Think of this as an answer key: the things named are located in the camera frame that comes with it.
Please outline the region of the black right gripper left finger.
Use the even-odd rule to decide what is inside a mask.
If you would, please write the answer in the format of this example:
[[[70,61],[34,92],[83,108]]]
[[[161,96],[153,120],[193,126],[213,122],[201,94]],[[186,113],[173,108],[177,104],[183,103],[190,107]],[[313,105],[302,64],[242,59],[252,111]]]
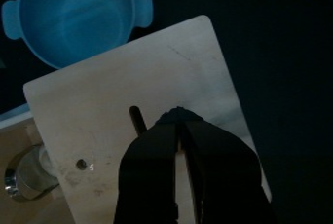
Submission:
[[[114,224],[178,224],[175,202],[175,124],[146,127],[130,110],[138,137],[119,163],[119,198]]]

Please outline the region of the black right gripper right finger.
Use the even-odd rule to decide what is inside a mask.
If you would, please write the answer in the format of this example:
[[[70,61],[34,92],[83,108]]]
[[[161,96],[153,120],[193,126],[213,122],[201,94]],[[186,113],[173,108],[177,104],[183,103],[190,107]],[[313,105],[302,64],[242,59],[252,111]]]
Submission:
[[[277,224],[253,149],[190,110],[177,117],[198,224]]]

